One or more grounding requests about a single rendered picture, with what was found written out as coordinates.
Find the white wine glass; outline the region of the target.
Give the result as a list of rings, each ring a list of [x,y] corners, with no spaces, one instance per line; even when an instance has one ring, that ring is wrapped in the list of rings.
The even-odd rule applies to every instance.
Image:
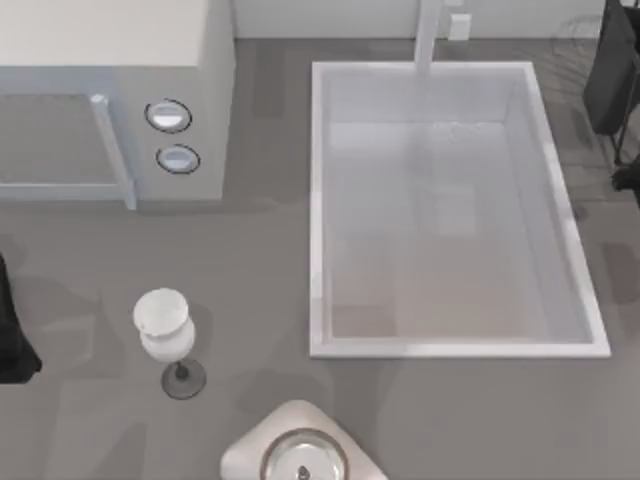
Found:
[[[143,294],[132,312],[144,351],[164,365],[161,387],[174,400],[197,396],[207,382],[203,365],[191,357],[196,327],[186,297],[172,288]]]

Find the tall white tap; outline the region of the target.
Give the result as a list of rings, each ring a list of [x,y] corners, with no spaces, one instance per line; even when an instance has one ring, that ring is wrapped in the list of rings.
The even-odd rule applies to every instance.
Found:
[[[463,6],[465,1],[419,0],[414,45],[414,66],[418,74],[426,76],[430,71],[439,22],[444,8]]]

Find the clear glass on coaster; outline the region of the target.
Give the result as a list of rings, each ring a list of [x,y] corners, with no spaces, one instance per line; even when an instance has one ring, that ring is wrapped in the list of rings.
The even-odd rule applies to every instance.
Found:
[[[328,433],[311,427],[288,430],[266,448],[260,480],[350,480],[344,448]]]

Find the small microwave knob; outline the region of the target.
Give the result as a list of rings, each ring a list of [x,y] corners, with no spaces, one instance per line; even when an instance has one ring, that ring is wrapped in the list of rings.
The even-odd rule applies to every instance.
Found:
[[[160,148],[155,154],[155,160],[164,171],[174,175],[190,175],[201,165],[198,153],[182,144]]]

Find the black stand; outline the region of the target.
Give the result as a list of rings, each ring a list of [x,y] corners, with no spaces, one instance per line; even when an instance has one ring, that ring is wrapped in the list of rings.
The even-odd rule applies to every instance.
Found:
[[[628,122],[640,106],[640,0],[631,6],[605,0],[583,103],[593,132],[612,141],[613,188],[640,195],[640,152],[629,163],[622,160]]]

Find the large microwave knob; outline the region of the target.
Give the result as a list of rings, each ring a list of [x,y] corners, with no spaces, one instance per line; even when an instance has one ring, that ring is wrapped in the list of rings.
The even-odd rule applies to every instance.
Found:
[[[174,99],[163,99],[147,104],[144,116],[153,129],[167,134],[177,134],[187,130],[193,120],[189,108]]]

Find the microwave oven door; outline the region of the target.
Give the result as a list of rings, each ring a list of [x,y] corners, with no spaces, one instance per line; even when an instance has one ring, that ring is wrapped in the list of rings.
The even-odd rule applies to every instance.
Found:
[[[86,94],[0,95],[0,201],[122,201]]]

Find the pale microwave oven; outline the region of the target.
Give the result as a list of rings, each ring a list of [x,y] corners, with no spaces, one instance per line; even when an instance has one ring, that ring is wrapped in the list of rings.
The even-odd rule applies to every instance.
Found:
[[[235,79],[230,0],[0,0],[0,95],[104,94],[142,202],[214,202],[224,189]],[[162,133],[147,104],[174,99],[190,127]],[[160,148],[195,150],[190,175]]]

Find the white wall socket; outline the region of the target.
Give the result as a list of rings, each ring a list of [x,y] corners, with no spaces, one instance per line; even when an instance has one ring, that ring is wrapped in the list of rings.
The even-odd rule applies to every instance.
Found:
[[[470,38],[472,15],[455,13],[450,16],[449,41],[467,41]]]

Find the white sink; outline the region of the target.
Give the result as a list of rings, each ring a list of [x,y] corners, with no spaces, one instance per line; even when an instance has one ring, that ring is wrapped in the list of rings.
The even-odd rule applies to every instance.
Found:
[[[534,67],[320,61],[309,353],[607,358]]]

